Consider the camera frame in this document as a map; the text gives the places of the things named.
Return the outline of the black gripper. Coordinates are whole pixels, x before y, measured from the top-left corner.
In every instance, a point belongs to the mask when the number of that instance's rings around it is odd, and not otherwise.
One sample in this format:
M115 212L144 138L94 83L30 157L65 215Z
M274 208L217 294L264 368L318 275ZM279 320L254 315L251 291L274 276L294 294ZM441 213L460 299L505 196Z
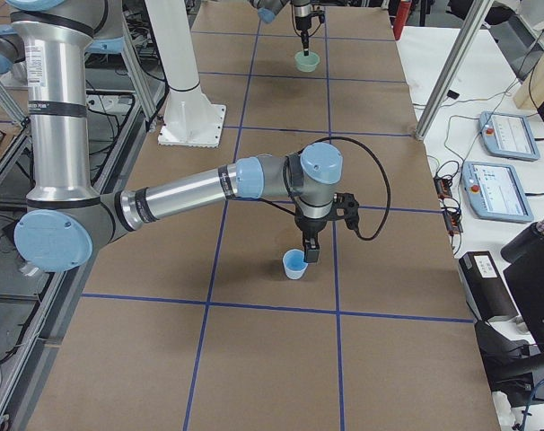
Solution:
M300 36L301 42L303 44L303 54L309 56L309 30L308 29L297 29L297 32Z
M304 261L308 264L317 263L320 257L319 233L328 222L336 220L335 216L328 214L321 218L310 218L297 210L294 220L303 237Z

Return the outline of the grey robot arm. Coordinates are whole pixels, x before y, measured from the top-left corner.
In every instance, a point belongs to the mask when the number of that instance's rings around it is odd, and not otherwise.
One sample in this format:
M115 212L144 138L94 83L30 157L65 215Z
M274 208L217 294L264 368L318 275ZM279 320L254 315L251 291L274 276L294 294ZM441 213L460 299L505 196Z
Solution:
M300 37L303 55L308 57L310 52L310 29L312 17L316 15L311 1L306 0L250 0L249 4L257 11L257 15L264 23L272 23L282 10L290 5L291 23L294 32Z
M136 159L128 145L105 185L91 182L85 53L124 26L119 1L13 1L22 38L35 185L13 241L21 257L47 272L82 266L104 246L145 224L236 198L287 197L307 262L320 254L319 232L336 210L343 157L327 139L285 157L241 158L163 185L127 189Z

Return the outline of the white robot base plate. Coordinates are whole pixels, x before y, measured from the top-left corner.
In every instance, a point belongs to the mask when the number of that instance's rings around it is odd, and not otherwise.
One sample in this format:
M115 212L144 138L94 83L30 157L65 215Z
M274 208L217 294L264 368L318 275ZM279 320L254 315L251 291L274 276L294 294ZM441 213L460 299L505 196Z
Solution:
M159 143L219 146L226 107L202 91L185 3L150 0L145 6L169 87Z

